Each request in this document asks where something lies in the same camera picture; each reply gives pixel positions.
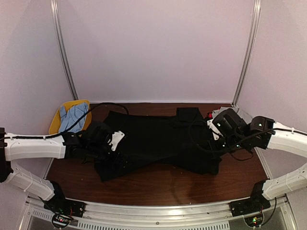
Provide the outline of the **black long sleeve shirt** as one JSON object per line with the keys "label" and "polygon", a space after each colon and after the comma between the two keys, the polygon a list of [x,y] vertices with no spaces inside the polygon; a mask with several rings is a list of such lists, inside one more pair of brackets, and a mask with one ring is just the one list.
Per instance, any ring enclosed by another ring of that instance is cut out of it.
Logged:
{"label": "black long sleeve shirt", "polygon": [[209,158],[210,130],[197,107],[177,108],[175,116],[140,116],[109,112],[104,123],[120,130],[125,138],[118,152],[128,155],[131,166],[121,169],[95,169],[102,182],[127,175],[160,162],[200,175],[217,175],[221,158]]}

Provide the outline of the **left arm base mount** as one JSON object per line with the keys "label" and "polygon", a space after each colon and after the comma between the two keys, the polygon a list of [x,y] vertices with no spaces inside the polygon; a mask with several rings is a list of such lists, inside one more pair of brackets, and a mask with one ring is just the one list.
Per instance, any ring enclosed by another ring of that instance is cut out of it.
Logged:
{"label": "left arm base mount", "polygon": [[83,217],[85,203],[67,199],[58,183],[51,181],[51,184],[55,195],[48,201],[42,198],[40,200],[44,203],[44,208],[54,214],[51,219],[52,225],[56,229],[63,229],[74,220],[73,217]]}

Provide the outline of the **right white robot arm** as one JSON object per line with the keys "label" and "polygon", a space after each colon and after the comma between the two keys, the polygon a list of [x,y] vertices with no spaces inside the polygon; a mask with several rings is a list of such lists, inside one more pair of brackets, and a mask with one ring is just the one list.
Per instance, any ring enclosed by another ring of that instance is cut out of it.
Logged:
{"label": "right white robot arm", "polygon": [[[239,148],[282,150],[298,156],[307,156],[307,134],[293,127],[287,127],[273,119],[257,116],[246,124],[239,116],[218,115],[208,120],[207,125],[213,138],[221,141],[218,154],[231,153]],[[264,199],[272,200],[280,195],[298,190],[307,185],[307,166],[289,172],[275,179],[255,184],[252,197],[246,200],[249,211],[257,211]]]}

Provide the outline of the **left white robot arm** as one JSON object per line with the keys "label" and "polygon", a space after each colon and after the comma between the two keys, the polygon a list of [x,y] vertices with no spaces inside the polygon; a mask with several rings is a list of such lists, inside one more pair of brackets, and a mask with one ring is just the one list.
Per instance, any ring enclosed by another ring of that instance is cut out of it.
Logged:
{"label": "left white robot arm", "polygon": [[97,162],[118,160],[118,146],[124,139],[121,131],[97,132],[83,130],[79,133],[62,132],[48,136],[17,136],[0,130],[0,181],[11,183],[32,193],[59,213],[69,209],[61,186],[25,170],[15,160],[34,158],[93,159]]}

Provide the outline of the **yellow plastic basket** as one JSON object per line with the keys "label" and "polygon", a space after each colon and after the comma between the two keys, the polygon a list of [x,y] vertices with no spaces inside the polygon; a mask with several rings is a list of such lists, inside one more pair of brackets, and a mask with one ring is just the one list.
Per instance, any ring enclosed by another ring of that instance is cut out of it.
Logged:
{"label": "yellow plastic basket", "polygon": [[[90,110],[90,102],[88,100],[75,100],[75,101],[65,102],[60,106],[60,108],[62,106],[64,106],[66,111],[67,111],[72,106],[77,105],[77,104],[81,104],[81,103],[87,103],[88,104],[88,111]],[[59,130],[59,127],[60,127],[60,115],[59,115],[60,108],[57,110],[57,112],[56,112],[56,114],[55,114],[55,116],[54,116],[54,118],[51,122],[49,132],[48,132],[50,135],[58,133],[58,130]],[[90,123],[92,121],[92,113],[89,112],[85,117],[86,117],[86,121],[85,121],[85,124],[84,124],[82,130],[86,130],[88,128],[88,126],[90,125]]]}

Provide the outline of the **grey shirt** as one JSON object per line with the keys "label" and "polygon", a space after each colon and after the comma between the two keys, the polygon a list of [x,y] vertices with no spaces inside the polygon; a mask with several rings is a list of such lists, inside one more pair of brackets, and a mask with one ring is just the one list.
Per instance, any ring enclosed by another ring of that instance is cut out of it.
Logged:
{"label": "grey shirt", "polygon": [[[213,110],[212,111],[212,115],[213,118],[215,118],[219,113],[221,113],[222,111],[228,109],[228,107],[221,107],[219,109]],[[235,111],[247,124],[249,124],[252,120],[252,116],[249,115],[248,113],[246,113],[244,110],[240,109],[239,107],[235,106],[235,107],[230,107],[230,109],[232,109],[233,111]]]}

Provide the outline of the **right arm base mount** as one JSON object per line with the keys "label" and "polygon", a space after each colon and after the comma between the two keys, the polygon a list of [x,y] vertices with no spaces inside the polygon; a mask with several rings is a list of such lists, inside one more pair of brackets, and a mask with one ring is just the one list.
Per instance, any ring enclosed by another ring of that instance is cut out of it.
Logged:
{"label": "right arm base mount", "polygon": [[257,228],[265,222],[263,211],[271,207],[271,203],[263,196],[262,180],[254,184],[249,198],[230,202],[230,211],[233,217],[245,216],[244,221],[248,227]]}

